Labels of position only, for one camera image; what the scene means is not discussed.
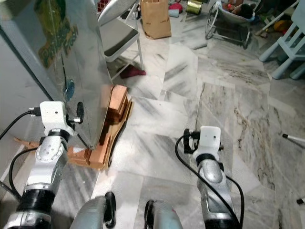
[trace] baby bouncer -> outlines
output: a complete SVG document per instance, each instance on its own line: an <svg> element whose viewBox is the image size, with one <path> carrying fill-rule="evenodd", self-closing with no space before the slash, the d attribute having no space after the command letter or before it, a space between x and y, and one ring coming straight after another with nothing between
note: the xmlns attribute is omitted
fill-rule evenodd
<svg viewBox="0 0 305 229"><path fill-rule="evenodd" d="M206 27L205 27L205 39L206 40L210 39L215 35L215 36L229 39L229 40L232 40L235 42L239 42L243 45L243 48L246 49L248 42L249 42L249 38L250 38L250 22L252 22L254 20L254 18L255 18L254 13L253 13L252 18L250 18L250 19L230 13L222 8L222 4L220 1L217 1L209 10L208 20L206 22ZM215 22L217 19L222 19L223 21L225 21L227 23L235 24L235 25L237 25L238 29L232 30L232 29L216 26ZM242 33L243 28L247 29L246 36L243 36L243 33ZM227 37L224 35L220 35L215 32L216 29L230 31L233 33L239 33L240 39L238 40L238 39L230 38L230 37Z"/></svg>

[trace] gray folding chair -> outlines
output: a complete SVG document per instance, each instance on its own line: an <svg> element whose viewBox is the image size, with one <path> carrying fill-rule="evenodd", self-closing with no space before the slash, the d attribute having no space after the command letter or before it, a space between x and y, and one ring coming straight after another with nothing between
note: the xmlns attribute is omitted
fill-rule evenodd
<svg viewBox="0 0 305 229"><path fill-rule="evenodd" d="M120 75L138 56L140 56L141 69L143 70L140 34L136 17L134 17L135 28L125 23L132 16L138 4L139 0L111 0L98 17L106 62L113 62L135 41L138 42L138 54L116 73L115 76L111 77L111 80L114 80ZM117 17L121 16L131 7L132 9L125 22L117 19Z"/></svg>

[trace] wire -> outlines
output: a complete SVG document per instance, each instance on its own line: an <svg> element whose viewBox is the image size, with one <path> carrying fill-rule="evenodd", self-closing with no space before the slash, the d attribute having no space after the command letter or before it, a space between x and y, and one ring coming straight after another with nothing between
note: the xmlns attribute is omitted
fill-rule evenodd
<svg viewBox="0 0 305 229"><path fill-rule="evenodd" d="M12 121L9 126L2 132L2 134L0 135L0 140L3 138L3 136L9 131L9 129L22 117L31 114L31 111L26 111L24 113L22 113L21 115L19 115L17 118L15 118L14 121Z"/></svg>
<svg viewBox="0 0 305 229"><path fill-rule="evenodd" d="M228 177L226 175L227 179L232 181L238 188L239 194L240 194L240 201L241 201L241 213L240 213L240 220L239 220L239 224L240 224L240 228L243 228L243 224L244 224L244 193L242 188L239 186L239 184L233 180L232 178Z"/></svg>
<svg viewBox="0 0 305 229"><path fill-rule="evenodd" d="M19 194L19 192L16 190L15 188L15 185L14 185L14 182L13 182L13 169L14 169L14 164L15 164L15 161L18 159L18 157L20 157L21 155L25 154L25 153L28 153L30 151L33 151L33 150L36 150L38 148L32 148L32 149L26 149L26 150L23 150L21 151L20 153L18 153L14 158L13 160L11 161L11 164L10 164L10 171L9 171L9 181L10 181L10 186L11 186L11 189L12 191L15 193L16 195L16 199L18 200L21 200L21 195Z"/></svg>
<svg viewBox="0 0 305 229"><path fill-rule="evenodd" d="M14 119L14 121L12 121L9 126L1 133L0 135L0 140L3 138L3 136L6 135L6 133L11 129L11 127L19 120L21 119L22 117L26 116L26 115L35 115L35 116L41 116L41 111L40 111L40 108L39 107L34 107L22 114L20 114L17 118ZM13 188L14 187L14 184L13 186L11 185L13 184L13 181L11 179L10 181L10 186ZM17 200L20 200L21 196L19 195L19 193L17 192L17 190L15 189L10 189L8 186L6 186L4 183L0 182L0 187L4 188L6 191L8 191L9 193L11 193Z"/></svg>
<svg viewBox="0 0 305 229"><path fill-rule="evenodd" d="M175 153L177 158L181 161L182 164L184 164L189 170L191 170L205 185L207 185L209 187L210 190L212 190L212 192L214 192L217 197L223 202L223 204L227 207L227 209L229 210L230 214L233 217L233 220L235 222L235 224L238 226L239 229L241 229L241 224L238 221L238 218L236 216L236 214L234 213L234 211L232 210L232 208L229 206L229 204L224 200L224 198L208 183L206 182L205 179L203 179L195 170L193 170L185 161L183 161L183 159L180 157L179 152L178 152L178 145L181 141L182 138L184 138L185 136L190 136L190 135L183 135L181 136L175 145Z"/></svg>

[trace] silver metal sheet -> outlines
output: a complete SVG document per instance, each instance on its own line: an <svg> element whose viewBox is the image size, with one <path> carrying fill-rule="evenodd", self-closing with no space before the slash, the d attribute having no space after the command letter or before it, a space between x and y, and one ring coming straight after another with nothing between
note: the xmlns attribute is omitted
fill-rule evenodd
<svg viewBox="0 0 305 229"><path fill-rule="evenodd" d="M77 4L72 0L31 0L0 20L53 100L65 101L70 116L76 116L78 102L84 103L84 122L76 131L91 148L101 134L111 93L96 12L93 0ZM68 81L75 86L70 100L63 93Z"/></svg>

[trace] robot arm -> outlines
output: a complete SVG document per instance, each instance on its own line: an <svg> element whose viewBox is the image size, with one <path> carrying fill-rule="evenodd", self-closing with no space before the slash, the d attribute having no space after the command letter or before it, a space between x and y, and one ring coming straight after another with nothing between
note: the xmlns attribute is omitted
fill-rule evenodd
<svg viewBox="0 0 305 229"><path fill-rule="evenodd" d="M45 135L35 154L35 164L30 172L17 211L9 218L9 228L50 228L51 207L67 163L67 142L74 130L67 123L63 102L40 104Z"/></svg>
<svg viewBox="0 0 305 229"><path fill-rule="evenodd" d="M205 181L198 179L197 182L205 227L207 229L239 229L242 222L238 223L236 218L224 167L219 162L218 152L223 149L220 146L220 135L220 128L214 126L202 126L200 132L191 134L189 130L185 130L184 152L193 154L193 159L198 166L198 175ZM195 150L189 146L190 136L198 140ZM222 197L223 201L208 185Z"/></svg>

